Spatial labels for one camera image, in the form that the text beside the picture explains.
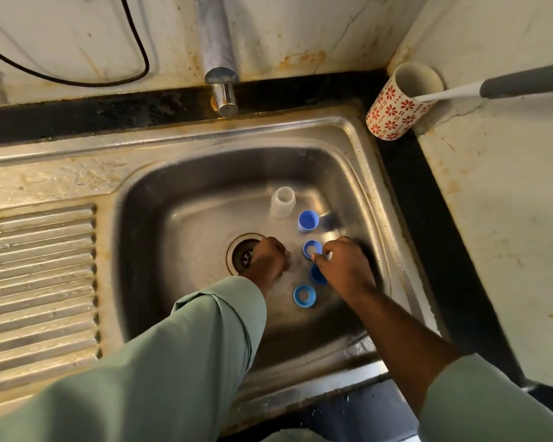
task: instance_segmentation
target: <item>wall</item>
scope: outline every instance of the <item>wall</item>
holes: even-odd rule
[[[428,0],[388,71],[405,60],[448,88],[553,64],[553,0]],[[553,386],[553,94],[440,103],[416,132],[524,374]]]
[[[387,65],[426,0],[225,0],[241,80]],[[128,0],[152,61],[117,88],[43,81],[0,61],[0,105],[203,85],[193,0]],[[0,0],[0,52],[77,81],[139,73],[119,0]]]

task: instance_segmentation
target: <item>chrome faucet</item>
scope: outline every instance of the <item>chrome faucet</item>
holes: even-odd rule
[[[237,114],[233,84],[239,81],[223,0],[194,0],[199,25],[205,82],[213,88],[217,112],[223,118]]]

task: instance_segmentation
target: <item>translucent plastic bottle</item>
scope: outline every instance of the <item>translucent plastic bottle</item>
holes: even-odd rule
[[[295,192],[288,186],[280,187],[271,199],[271,215],[278,219],[286,219],[295,207]]]

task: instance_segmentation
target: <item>cord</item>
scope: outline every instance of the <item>cord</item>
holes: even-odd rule
[[[123,10],[125,11],[127,22],[129,23],[129,27],[131,28],[131,32],[133,33],[133,37],[135,37],[135,41],[137,42],[137,46],[139,47],[139,51],[141,52],[141,57],[143,58],[144,69],[138,75],[129,77],[127,79],[121,79],[120,81],[112,81],[112,82],[66,81],[65,79],[51,77],[46,74],[41,74],[32,69],[26,68],[10,60],[8,57],[3,56],[2,54],[0,54],[0,60],[32,76],[36,76],[38,78],[45,79],[46,81],[50,81],[50,82],[63,83],[64,85],[72,85],[73,87],[89,87],[89,88],[116,87],[118,85],[124,85],[126,83],[138,81],[139,79],[144,78],[150,72],[150,61],[147,58],[146,49],[143,47],[143,44],[141,43],[141,39],[139,37],[139,34],[137,33],[137,29],[135,29],[135,24],[133,23],[133,17],[131,16],[131,11],[129,11],[129,5],[127,4],[127,0],[121,0],[121,3],[123,4]]]

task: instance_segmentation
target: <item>sink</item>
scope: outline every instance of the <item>sink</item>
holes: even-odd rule
[[[271,196],[285,185],[295,191],[295,209],[287,219],[276,219],[269,213]],[[309,234],[296,225],[305,209],[320,215],[320,225]],[[181,297],[230,276],[230,246],[250,234],[274,236],[291,252],[291,269],[266,298],[266,328],[251,372],[323,356],[364,336],[360,321],[331,287],[314,283],[318,298],[309,309],[292,297],[296,286],[311,283],[311,261],[302,254],[310,239],[325,243],[351,236],[378,269],[372,212],[335,147],[258,142],[188,159],[133,185],[121,217],[120,274],[131,337],[167,317]]]
[[[354,105],[0,147],[0,415],[88,368],[249,264],[262,236],[291,252],[226,432],[387,373],[329,286],[308,309],[310,239],[347,235],[381,291],[436,330],[384,170]],[[287,219],[269,214],[281,186]],[[302,234],[304,209],[320,224]]]

